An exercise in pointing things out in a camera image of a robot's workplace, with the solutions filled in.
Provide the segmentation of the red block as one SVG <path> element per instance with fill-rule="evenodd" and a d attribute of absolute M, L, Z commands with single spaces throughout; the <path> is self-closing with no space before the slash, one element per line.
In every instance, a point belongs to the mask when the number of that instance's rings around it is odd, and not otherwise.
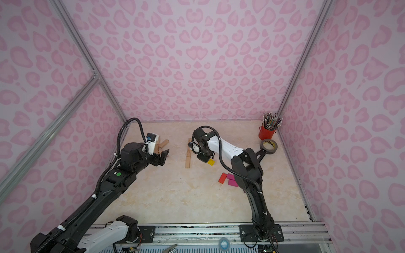
<path fill-rule="evenodd" d="M 227 179 L 227 174 L 226 173 L 222 173 L 220 178 L 218 179 L 218 182 L 221 184 L 224 184 L 225 180 Z"/>

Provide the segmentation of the magenta block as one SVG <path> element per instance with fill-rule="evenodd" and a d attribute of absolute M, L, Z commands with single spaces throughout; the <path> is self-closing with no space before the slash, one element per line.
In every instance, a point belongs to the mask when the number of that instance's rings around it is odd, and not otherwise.
<path fill-rule="evenodd" d="M 236 181 L 231 180 L 231 179 L 228 180 L 228 185 L 233 186 L 233 187 L 239 187 L 239 185 L 236 183 Z"/>
<path fill-rule="evenodd" d="M 235 180 L 234 175 L 233 174 L 227 174 L 227 179 L 228 180 Z"/>

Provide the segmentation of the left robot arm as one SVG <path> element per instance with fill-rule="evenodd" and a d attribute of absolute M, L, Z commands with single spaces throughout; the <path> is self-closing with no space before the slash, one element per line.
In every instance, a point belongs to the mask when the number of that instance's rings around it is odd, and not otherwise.
<path fill-rule="evenodd" d="M 128 216 L 86 237 L 86 232 L 101 214 L 136 181 L 149 165 L 163 166 L 169 150 L 154 152 L 151 142 L 126 144 L 113 163 L 100 176 L 93 194 L 60 225 L 48 234 L 37 234 L 30 243 L 33 253 L 98 253 L 116 242 L 140 239 L 138 222 Z"/>

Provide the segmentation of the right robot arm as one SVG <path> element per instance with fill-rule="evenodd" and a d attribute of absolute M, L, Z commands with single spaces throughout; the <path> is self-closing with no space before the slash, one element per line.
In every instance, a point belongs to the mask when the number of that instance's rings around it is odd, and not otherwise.
<path fill-rule="evenodd" d="M 204 163 L 218 155 L 220 164 L 234 175 L 236 183 L 247 195 L 256 238 L 261 241 L 269 240 L 275 222 L 265 202 L 264 171 L 260 162 L 266 155 L 276 152 L 276 142 L 271 139 L 263 140 L 258 152 L 251 148 L 242 149 L 225 141 L 214 128 L 204 125 L 194 130 L 188 146 Z"/>

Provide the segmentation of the black stapler tool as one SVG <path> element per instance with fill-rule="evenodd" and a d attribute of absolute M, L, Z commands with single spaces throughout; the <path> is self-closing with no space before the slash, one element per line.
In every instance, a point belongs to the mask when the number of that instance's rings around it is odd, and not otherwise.
<path fill-rule="evenodd" d="M 266 156 L 266 151 L 260 150 L 255 155 L 256 155 L 258 162 L 261 162 L 263 160 L 263 158 Z"/>

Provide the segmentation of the red pen cup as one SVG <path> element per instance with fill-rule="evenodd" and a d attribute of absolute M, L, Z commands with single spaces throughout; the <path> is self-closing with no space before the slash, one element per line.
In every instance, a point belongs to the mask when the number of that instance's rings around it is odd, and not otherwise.
<path fill-rule="evenodd" d="M 276 134 L 276 132 L 277 132 L 277 130 L 268 130 L 268 129 L 264 128 L 263 126 L 260 126 L 258 137 L 261 140 L 272 139 L 273 136 Z"/>

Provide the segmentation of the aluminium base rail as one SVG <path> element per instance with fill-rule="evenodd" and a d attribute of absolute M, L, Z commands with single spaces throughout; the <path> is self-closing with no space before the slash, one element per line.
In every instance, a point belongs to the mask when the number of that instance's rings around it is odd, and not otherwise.
<path fill-rule="evenodd" d="M 92 225 L 89 237 L 111 225 Z M 322 222 L 280 222 L 271 240 L 254 236 L 250 223 L 139 224 L 140 239 L 116 242 L 99 253 L 335 253 Z"/>

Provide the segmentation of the dark tape roll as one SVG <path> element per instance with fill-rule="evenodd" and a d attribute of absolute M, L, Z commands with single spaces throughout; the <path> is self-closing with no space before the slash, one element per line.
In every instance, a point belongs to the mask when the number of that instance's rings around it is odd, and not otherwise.
<path fill-rule="evenodd" d="M 261 150 L 263 150 L 267 155 L 272 155 L 278 150 L 277 143 L 272 139 L 262 140 L 260 145 Z"/>

